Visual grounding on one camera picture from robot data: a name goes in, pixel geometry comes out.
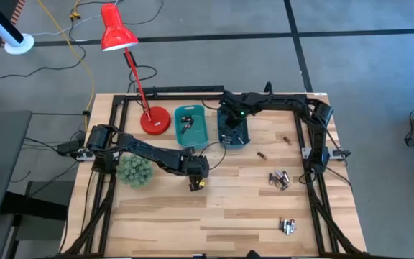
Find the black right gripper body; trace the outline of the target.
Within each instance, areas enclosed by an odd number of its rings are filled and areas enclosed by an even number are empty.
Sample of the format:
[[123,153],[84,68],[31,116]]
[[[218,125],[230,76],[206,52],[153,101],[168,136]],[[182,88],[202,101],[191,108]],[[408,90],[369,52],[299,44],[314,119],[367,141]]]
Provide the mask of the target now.
[[235,128],[247,120],[248,109],[242,106],[242,101],[232,92],[223,92],[219,103],[219,109],[226,116],[225,123],[228,127]]

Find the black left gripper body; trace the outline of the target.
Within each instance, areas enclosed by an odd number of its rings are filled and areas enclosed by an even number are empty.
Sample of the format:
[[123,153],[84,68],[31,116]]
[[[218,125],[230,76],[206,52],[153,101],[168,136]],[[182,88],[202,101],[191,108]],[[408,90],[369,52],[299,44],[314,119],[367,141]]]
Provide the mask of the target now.
[[190,191],[200,191],[204,188],[204,178],[207,178],[209,174],[209,168],[205,165],[200,165],[194,169],[188,171],[188,177],[190,180],[189,189]]

